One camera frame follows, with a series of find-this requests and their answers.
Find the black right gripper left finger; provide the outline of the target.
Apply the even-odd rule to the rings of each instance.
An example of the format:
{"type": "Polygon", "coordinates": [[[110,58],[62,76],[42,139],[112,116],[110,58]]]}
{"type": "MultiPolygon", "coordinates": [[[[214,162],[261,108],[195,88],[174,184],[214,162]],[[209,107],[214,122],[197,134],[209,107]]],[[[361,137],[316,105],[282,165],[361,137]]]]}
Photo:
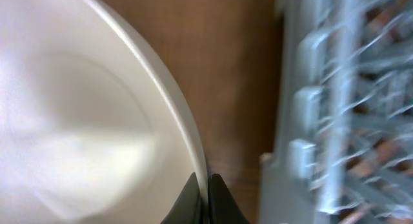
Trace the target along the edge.
{"type": "Polygon", "coordinates": [[[192,173],[161,224],[203,224],[203,199],[192,173]]]}

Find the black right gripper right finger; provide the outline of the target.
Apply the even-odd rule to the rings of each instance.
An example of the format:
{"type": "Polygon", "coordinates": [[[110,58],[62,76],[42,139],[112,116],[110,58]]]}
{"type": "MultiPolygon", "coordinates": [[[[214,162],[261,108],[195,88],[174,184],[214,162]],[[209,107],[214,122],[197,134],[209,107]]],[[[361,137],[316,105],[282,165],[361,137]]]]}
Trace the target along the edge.
{"type": "Polygon", "coordinates": [[[208,178],[208,205],[211,224],[250,224],[220,174],[208,178]]]}

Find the beige bowl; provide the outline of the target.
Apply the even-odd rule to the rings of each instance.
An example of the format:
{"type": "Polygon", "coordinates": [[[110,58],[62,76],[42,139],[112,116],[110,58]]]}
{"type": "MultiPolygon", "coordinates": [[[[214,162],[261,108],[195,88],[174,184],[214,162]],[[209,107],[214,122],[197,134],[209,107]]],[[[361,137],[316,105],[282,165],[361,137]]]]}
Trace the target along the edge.
{"type": "Polygon", "coordinates": [[[102,0],[1,0],[1,222],[160,223],[207,165],[176,80],[102,0]]]}

